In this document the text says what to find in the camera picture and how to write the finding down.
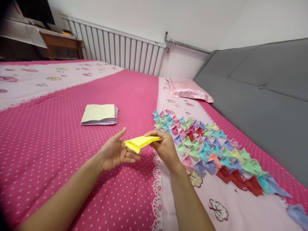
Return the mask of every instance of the left hand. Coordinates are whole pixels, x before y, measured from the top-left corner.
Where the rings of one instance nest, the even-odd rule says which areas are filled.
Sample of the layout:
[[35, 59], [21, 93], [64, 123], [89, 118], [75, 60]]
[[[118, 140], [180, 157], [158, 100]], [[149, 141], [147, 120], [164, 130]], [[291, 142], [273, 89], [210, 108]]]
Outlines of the left hand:
[[120, 140], [125, 132], [126, 128], [123, 128], [122, 131], [107, 140], [96, 154], [101, 161], [103, 172], [108, 171], [121, 163], [135, 163], [137, 160], [141, 160], [141, 156], [143, 155], [142, 151], [137, 154], [126, 147], [123, 140]]

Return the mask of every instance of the television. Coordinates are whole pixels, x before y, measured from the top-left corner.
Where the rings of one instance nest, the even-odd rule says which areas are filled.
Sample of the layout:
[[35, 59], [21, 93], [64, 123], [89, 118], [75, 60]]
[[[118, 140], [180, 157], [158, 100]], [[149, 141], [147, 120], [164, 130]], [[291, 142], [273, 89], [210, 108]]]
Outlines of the television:
[[22, 14], [26, 18], [41, 21], [50, 29], [49, 24], [55, 24], [48, 0], [16, 0]]

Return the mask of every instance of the hand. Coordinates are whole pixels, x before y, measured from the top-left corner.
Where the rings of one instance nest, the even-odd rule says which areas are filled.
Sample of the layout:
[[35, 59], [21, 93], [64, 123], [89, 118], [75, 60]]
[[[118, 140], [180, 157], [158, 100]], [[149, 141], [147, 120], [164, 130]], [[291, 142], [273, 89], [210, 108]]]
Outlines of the hand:
[[125, 146], [124, 141], [120, 138], [125, 134], [126, 128], [111, 137], [103, 145], [103, 147], [96, 154], [101, 161], [102, 171], [108, 171], [121, 163], [135, 163], [137, 160], [141, 160], [143, 152], [140, 151], [136, 154]]
[[170, 134], [160, 130], [154, 130], [146, 133], [144, 136], [161, 137], [161, 141], [154, 141], [150, 143], [150, 146], [157, 151], [159, 157], [163, 160], [169, 171], [183, 168]]

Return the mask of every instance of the yellow paper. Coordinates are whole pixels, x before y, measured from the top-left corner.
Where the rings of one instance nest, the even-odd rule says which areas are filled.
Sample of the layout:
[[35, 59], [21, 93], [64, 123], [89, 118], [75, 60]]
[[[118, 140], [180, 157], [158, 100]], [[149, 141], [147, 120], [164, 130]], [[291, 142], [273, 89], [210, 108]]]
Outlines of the yellow paper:
[[115, 105], [114, 104], [89, 104], [84, 110], [81, 122], [92, 120], [103, 120], [106, 118], [115, 118]]
[[140, 149], [152, 143], [153, 141], [161, 140], [157, 136], [140, 136], [131, 140], [124, 141], [125, 145], [136, 153], [140, 152]]

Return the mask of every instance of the right hand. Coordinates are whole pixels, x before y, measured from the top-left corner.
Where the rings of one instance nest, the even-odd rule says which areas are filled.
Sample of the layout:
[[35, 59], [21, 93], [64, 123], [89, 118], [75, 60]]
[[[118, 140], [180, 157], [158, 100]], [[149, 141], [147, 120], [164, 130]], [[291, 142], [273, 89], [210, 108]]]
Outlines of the right hand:
[[174, 171], [183, 168], [179, 156], [177, 155], [174, 141], [170, 134], [160, 130], [154, 130], [146, 133], [144, 136], [161, 137], [161, 141], [154, 141], [150, 143], [150, 146], [157, 151], [159, 157], [165, 163], [169, 171]]

